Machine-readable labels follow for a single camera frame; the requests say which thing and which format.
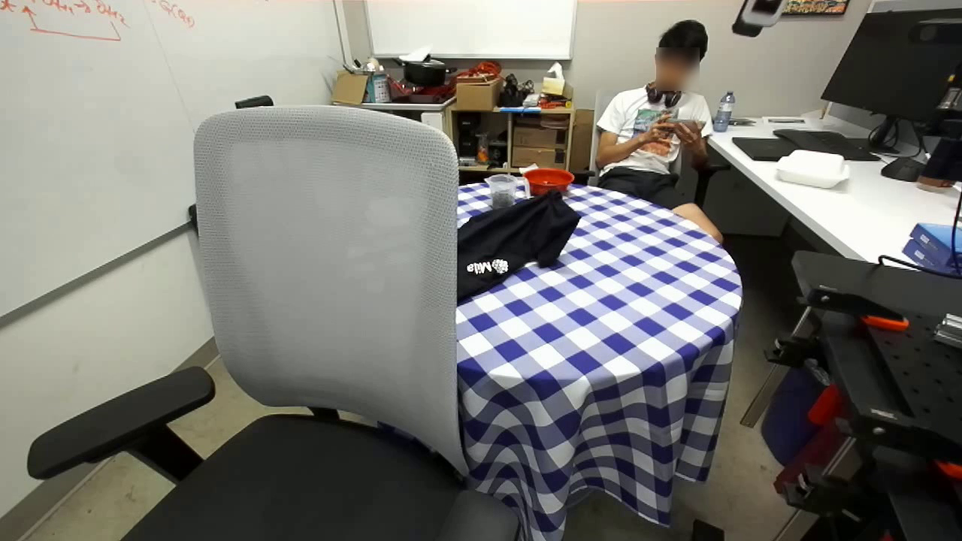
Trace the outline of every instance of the black bag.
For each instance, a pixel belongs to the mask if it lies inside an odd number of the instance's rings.
[[[525,261],[553,268],[576,220],[560,193],[471,217],[456,228],[456,300],[506,283]]]

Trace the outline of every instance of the black chair seat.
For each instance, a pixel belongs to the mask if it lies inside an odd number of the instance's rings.
[[[460,492],[435,456],[384,428],[281,414],[226,441],[129,538],[430,541],[464,503],[514,525],[509,508]]]

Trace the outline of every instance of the white shirt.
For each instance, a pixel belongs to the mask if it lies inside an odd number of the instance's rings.
[[[700,94],[683,94],[683,100],[674,106],[679,119],[698,119],[700,136],[713,136],[713,110],[708,102]],[[621,90],[615,94],[603,113],[599,118],[599,128],[615,136],[615,142],[627,142],[631,136],[643,133],[652,127],[652,119],[661,113],[661,106],[648,102],[648,94],[643,87],[633,90]],[[621,162],[611,162],[603,165],[601,175],[607,175],[611,167],[637,167],[637,172],[659,172],[659,175],[669,175],[669,167],[679,160],[679,138],[669,138],[666,153],[652,153],[652,151],[633,151],[627,160]]]

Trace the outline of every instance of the keyboard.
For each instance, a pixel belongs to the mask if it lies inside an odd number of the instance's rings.
[[[748,153],[755,162],[780,162],[782,155],[795,151],[817,151],[817,146],[800,146],[786,138],[732,138],[744,153]],[[832,151],[821,146],[821,153],[842,153],[851,162],[878,162],[874,153],[870,153],[870,142],[859,138],[842,138]]]

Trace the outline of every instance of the whiteboard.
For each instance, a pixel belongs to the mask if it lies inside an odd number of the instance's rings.
[[[328,102],[335,0],[0,0],[0,311],[187,221],[193,133]]]
[[[569,60],[576,0],[367,0],[377,58]]]

